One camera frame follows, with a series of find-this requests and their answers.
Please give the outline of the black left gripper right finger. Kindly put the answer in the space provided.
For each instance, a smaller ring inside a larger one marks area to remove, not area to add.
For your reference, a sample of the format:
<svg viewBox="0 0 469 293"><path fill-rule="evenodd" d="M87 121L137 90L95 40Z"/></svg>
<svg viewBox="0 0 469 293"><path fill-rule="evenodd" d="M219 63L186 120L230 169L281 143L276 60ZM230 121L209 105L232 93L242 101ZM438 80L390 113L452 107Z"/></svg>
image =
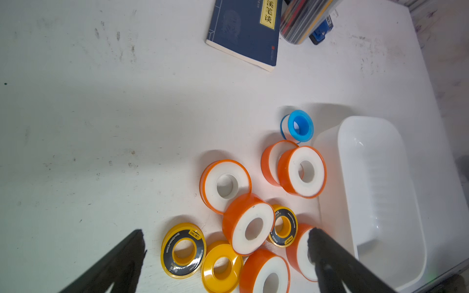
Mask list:
<svg viewBox="0 0 469 293"><path fill-rule="evenodd" d="M394 292L322 229L310 230L308 248L322 293Z"/></svg>

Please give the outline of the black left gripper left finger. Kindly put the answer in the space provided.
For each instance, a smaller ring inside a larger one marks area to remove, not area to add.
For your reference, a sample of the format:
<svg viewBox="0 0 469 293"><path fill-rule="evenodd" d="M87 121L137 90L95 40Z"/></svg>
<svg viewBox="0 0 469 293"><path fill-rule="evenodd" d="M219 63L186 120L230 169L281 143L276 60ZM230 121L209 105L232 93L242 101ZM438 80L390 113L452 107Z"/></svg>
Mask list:
<svg viewBox="0 0 469 293"><path fill-rule="evenodd" d="M144 233L134 230L62 292L134 293L145 254Z"/></svg>

